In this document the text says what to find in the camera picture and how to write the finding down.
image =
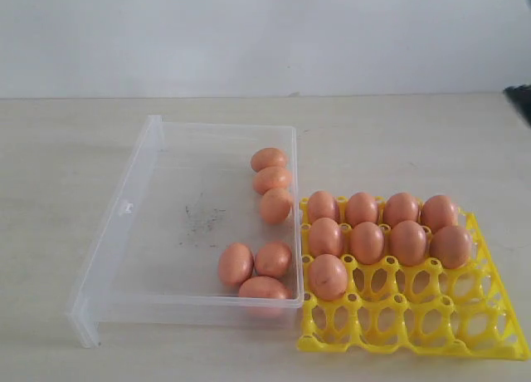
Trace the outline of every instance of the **tabletop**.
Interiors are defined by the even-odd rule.
[[[146,115],[293,125],[303,195],[449,194],[474,212],[531,336],[531,129],[501,94],[0,101],[0,370],[9,381],[524,380],[531,362],[301,353],[298,331],[105,324],[64,316]]]

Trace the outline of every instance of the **egg tray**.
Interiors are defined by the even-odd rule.
[[[348,200],[337,200],[344,221]],[[381,220],[385,201],[377,201]],[[322,301],[308,284],[314,259],[309,254],[307,204],[307,198],[300,202],[304,304],[299,350],[345,352],[361,347],[388,354],[408,348],[419,355],[529,359],[524,333],[473,213],[460,210],[460,224],[474,241],[472,257],[463,267],[445,269],[433,257],[404,267],[387,248],[386,256],[370,266],[345,254],[341,260],[350,275],[347,291],[336,301]],[[390,228],[381,226],[387,235]],[[348,238],[351,227],[341,227]],[[431,231],[424,228],[430,240]]]

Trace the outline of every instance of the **white wall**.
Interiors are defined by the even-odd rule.
[[[0,0],[0,97],[499,91],[524,0]]]

